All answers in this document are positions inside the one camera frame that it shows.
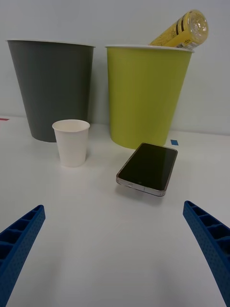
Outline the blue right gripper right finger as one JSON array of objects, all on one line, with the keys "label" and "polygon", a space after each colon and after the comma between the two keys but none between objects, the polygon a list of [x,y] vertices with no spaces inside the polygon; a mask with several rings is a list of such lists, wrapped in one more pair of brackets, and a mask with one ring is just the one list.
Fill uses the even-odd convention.
[{"label": "blue right gripper right finger", "polygon": [[226,306],[230,306],[230,229],[190,201],[183,216],[210,267]]}]

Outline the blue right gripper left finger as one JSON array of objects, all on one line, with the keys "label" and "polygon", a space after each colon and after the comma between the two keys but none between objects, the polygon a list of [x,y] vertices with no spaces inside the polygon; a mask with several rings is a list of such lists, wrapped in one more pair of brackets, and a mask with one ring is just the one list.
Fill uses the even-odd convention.
[{"label": "blue right gripper left finger", "polygon": [[0,234],[0,306],[5,307],[27,256],[46,219],[38,205]]}]

